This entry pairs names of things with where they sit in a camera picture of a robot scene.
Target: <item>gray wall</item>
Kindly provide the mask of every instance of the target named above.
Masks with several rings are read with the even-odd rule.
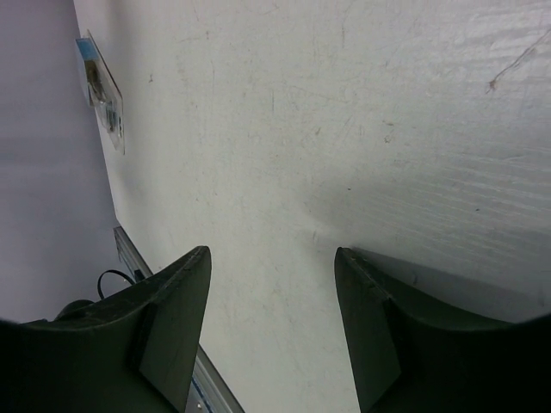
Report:
[[[51,319],[121,268],[70,0],[0,0],[0,317]],[[118,280],[106,282],[106,290]]]

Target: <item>white surface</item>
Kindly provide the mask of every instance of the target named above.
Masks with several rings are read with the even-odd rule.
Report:
[[[76,36],[71,2],[0,0],[0,317],[17,322],[97,300],[98,275],[122,269]]]
[[[201,344],[245,410],[357,410],[340,244],[548,311],[550,2],[76,5],[125,101],[117,217],[154,268],[212,248]]]

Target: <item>black cable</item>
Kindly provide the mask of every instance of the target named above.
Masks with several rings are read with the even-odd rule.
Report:
[[[104,271],[100,275],[100,278],[97,279],[97,293],[99,294],[100,299],[105,298],[103,296],[103,292],[102,292],[102,278],[105,274],[108,274],[108,273],[120,275],[122,278],[124,278],[126,281],[128,281],[131,286],[133,286],[136,283],[132,278],[130,278],[128,275],[122,273],[121,271],[117,271],[116,269],[108,269],[107,271]]]

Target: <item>clear plastic package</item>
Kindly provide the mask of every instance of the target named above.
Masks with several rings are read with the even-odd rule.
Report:
[[[122,96],[90,32],[76,39],[79,76],[87,103],[96,110],[117,151],[124,154]]]

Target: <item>scratch mark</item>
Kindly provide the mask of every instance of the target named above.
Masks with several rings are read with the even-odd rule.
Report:
[[[178,43],[183,43],[184,41],[192,41],[192,40],[201,40],[201,37],[186,37],[185,39],[179,40]]]
[[[265,11],[265,12],[261,13],[260,15],[269,15],[270,13],[273,13],[276,10],[279,10],[279,6],[277,4],[272,3],[272,6],[274,6],[274,8],[272,10]]]
[[[289,85],[288,86],[289,88],[293,88],[293,89],[297,89],[297,90],[302,90],[303,92],[306,92],[308,95],[310,96],[318,96],[318,97],[322,97],[328,101],[333,101],[333,102],[341,102],[341,103],[348,103],[347,101],[344,101],[342,99],[338,99],[336,97],[331,97],[331,96],[327,96],[327,95],[323,95],[321,93],[316,93],[316,92],[312,92],[311,90],[308,90],[308,89],[304,89],[304,88],[301,88],[299,86],[294,86],[294,85]]]
[[[348,19],[348,16],[350,15],[350,9],[352,8],[352,6],[357,2],[358,0],[352,0],[350,2],[350,4],[348,5],[348,7],[344,10],[343,14],[344,14],[344,18],[343,18],[343,21],[341,22],[341,47],[344,49],[344,42],[346,40],[346,28],[344,27],[344,25],[346,24],[346,21]]]
[[[498,80],[505,75],[508,71],[511,69],[517,68],[535,49],[536,46],[542,43],[549,35],[551,34],[551,28],[548,29],[545,34],[543,34],[542,37],[540,37],[538,40],[536,40],[532,46],[528,47],[513,63],[505,67],[500,73],[496,75],[494,79],[492,79],[490,82],[488,82],[488,90],[486,93],[490,93],[491,90],[495,90],[498,87]]]
[[[212,89],[212,91],[211,91],[211,99],[212,99],[211,102],[214,102],[214,74],[215,74],[215,71],[214,71],[214,62],[213,62],[212,59],[210,59],[210,66],[211,66],[211,68],[212,68],[212,70],[213,70],[213,89]]]
[[[199,21],[199,16],[197,15],[197,9],[195,8],[195,2],[193,0],[191,0],[191,5],[193,7],[193,12],[195,14],[195,19],[197,19],[197,21]]]

